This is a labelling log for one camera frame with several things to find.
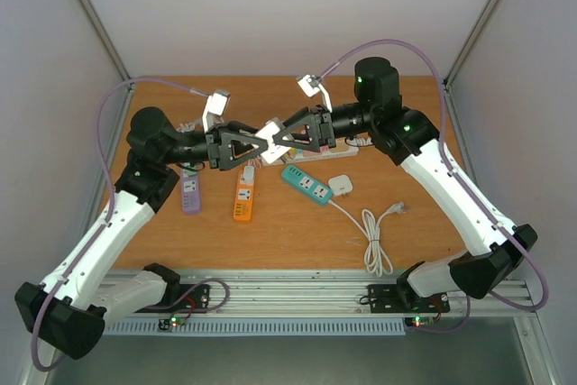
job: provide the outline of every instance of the wooden tabletop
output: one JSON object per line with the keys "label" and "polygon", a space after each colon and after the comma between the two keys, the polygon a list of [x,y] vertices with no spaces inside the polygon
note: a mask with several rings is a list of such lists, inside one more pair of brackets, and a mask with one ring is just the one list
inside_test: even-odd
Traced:
{"label": "wooden tabletop", "polygon": [[[176,77],[172,81],[205,91],[231,92],[226,120],[260,127],[272,117],[286,119],[310,101],[293,77]],[[334,105],[354,102],[353,78],[326,80]],[[435,82],[427,77],[401,78],[404,104],[427,114],[439,125]],[[197,119],[205,99],[171,87],[141,83],[136,88],[112,167],[117,179],[126,162],[125,141],[130,119],[139,109],[155,105],[173,125]],[[453,129],[447,142],[458,155]],[[327,182],[347,174],[354,185],[349,197],[335,201],[361,218],[363,208],[377,217],[393,203],[403,201],[404,215],[387,216],[381,243],[396,268],[417,261],[436,260],[456,253],[463,243],[433,199],[405,171],[374,148],[360,149],[355,157],[305,162],[300,168]],[[367,240],[333,206],[321,207],[280,179],[283,166],[256,172],[252,221],[233,220],[238,171],[205,169],[199,173],[202,212],[185,215],[177,186],[160,212],[133,238],[115,264],[139,269],[151,262],[175,269],[358,269],[363,268]]]}

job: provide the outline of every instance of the gray wall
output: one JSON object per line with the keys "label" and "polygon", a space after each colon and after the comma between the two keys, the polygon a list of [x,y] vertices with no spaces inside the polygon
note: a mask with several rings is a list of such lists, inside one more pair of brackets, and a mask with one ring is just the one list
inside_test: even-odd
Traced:
{"label": "gray wall", "polygon": [[565,383],[577,376],[575,29],[575,0],[503,0],[453,86],[481,187],[539,233],[552,288],[539,317]]}
{"label": "gray wall", "polygon": [[[485,1],[92,0],[134,76],[320,74],[378,38],[413,42],[446,72]],[[405,75],[429,73],[406,50],[373,53]],[[337,73],[352,70],[353,60]]]}
{"label": "gray wall", "polygon": [[77,0],[0,0],[0,17],[0,372],[13,384],[29,360],[14,293],[78,241],[98,171],[96,107],[119,79]]}

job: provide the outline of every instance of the white plug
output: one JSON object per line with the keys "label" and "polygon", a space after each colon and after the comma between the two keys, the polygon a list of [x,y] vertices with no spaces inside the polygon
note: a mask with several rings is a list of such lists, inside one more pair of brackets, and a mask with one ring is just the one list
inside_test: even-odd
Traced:
{"label": "white plug", "polygon": [[353,191],[353,183],[346,175],[335,176],[328,180],[328,186],[333,190],[335,196],[343,196]]}

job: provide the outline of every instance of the power outlet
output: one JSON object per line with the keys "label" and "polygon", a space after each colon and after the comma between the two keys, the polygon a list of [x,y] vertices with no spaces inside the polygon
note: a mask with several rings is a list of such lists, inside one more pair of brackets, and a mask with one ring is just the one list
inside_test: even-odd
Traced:
{"label": "power outlet", "polygon": [[326,205],[333,196],[333,191],[328,186],[307,175],[292,164],[289,164],[280,176],[282,180],[317,202],[320,206]]}

